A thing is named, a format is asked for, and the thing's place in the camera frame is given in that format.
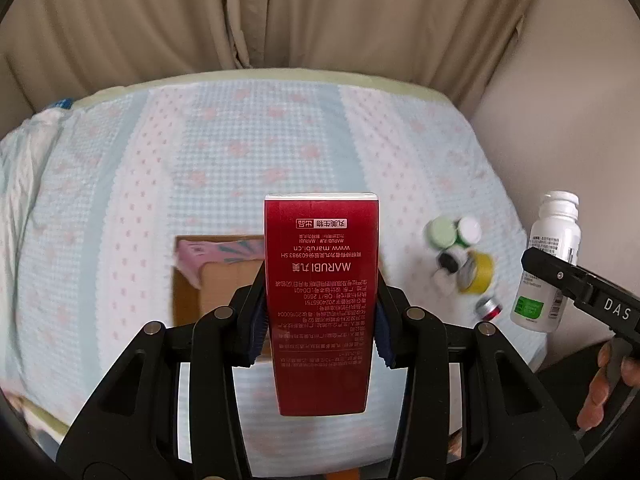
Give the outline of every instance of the beige curtain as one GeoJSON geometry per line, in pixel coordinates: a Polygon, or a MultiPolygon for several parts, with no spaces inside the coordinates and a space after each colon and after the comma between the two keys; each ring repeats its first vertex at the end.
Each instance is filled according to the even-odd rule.
{"type": "Polygon", "coordinates": [[[291,66],[418,83],[470,114],[529,3],[16,0],[0,25],[0,91],[38,111],[166,76],[291,66]]]}
{"type": "Polygon", "coordinates": [[[470,113],[531,0],[269,0],[265,65],[435,88],[470,113]]]}

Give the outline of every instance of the white container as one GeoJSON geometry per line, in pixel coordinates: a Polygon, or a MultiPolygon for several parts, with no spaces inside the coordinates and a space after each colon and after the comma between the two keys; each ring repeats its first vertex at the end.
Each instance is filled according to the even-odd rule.
{"type": "MultiPolygon", "coordinates": [[[[529,247],[537,247],[575,265],[580,246],[578,197],[566,191],[550,191],[542,196],[540,219],[533,224],[529,247]]],[[[528,272],[522,273],[511,320],[536,332],[553,332],[562,319],[567,298],[554,286],[528,272]]]]}

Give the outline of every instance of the red product box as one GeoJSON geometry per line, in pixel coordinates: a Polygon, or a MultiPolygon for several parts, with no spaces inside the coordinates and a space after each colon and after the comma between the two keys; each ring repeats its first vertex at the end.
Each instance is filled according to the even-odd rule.
{"type": "Polygon", "coordinates": [[[281,415],[361,413],[378,290],[378,197],[267,195],[267,306],[281,415]]]}

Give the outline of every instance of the metal screw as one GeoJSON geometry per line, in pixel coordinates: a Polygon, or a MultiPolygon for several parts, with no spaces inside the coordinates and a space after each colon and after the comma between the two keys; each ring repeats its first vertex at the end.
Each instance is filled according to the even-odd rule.
{"type": "Polygon", "coordinates": [[[219,306],[216,310],[213,311],[213,315],[218,319],[226,319],[228,317],[231,317],[233,313],[234,310],[230,306],[219,306]]]}
{"type": "Polygon", "coordinates": [[[162,325],[159,321],[149,321],[145,326],[143,326],[142,330],[145,331],[145,334],[153,335],[160,332],[162,325]]]}
{"type": "Polygon", "coordinates": [[[414,321],[420,321],[424,318],[425,313],[419,306],[412,306],[406,310],[406,316],[414,321]]]}
{"type": "Polygon", "coordinates": [[[478,327],[478,330],[481,334],[484,335],[493,335],[495,334],[495,326],[491,323],[481,323],[478,327]]]}

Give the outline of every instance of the white plastic bottle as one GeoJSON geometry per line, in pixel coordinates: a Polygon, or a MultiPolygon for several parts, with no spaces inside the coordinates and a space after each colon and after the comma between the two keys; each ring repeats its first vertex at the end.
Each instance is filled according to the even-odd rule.
{"type": "MultiPolygon", "coordinates": [[[[578,197],[566,191],[550,191],[542,196],[539,216],[531,228],[529,247],[575,265],[581,236],[576,223],[578,197]]],[[[560,324],[566,301],[557,288],[523,272],[511,320],[529,330],[553,332],[560,324]]]]}

